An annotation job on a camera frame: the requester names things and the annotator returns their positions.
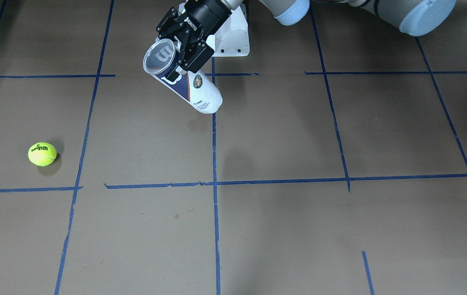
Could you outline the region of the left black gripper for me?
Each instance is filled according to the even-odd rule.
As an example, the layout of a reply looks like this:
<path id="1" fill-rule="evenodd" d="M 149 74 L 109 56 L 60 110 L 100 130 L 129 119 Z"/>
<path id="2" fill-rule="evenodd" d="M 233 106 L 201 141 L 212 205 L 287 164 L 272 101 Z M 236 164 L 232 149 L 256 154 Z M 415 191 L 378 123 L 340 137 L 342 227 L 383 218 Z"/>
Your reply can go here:
<path id="1" fill-rule="evenodd" d="M 182 11 L 176 7 L 168 10 L 156 26 L 156 40 L 170 39 L 179 45 L 175 48 L 174 65 L 165 76 L 169 82 L 187 72 L 198 72 L 209 61 L 215 51 L 204 40 L 217 32 L 231 11 L 221 0 L 187 0 Z"/>

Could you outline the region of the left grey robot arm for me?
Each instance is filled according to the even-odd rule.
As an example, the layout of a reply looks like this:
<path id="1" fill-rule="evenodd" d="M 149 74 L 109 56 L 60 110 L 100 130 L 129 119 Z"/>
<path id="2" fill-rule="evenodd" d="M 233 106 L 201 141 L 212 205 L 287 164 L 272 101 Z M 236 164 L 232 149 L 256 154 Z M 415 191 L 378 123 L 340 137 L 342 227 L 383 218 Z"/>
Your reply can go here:
<path id="1" fill-rule="evenodd" d="M 453 11 L 454 0 L 348 0 L 410 36 L 435 30 Z M 245 56 L 248 22 L 241 0 L 187 0 L 182 9 L 170 8 L 157 24 L 156 41 L 167 40 L 179 51 L 168 78 L 198 72 L 212 56 Z"/>

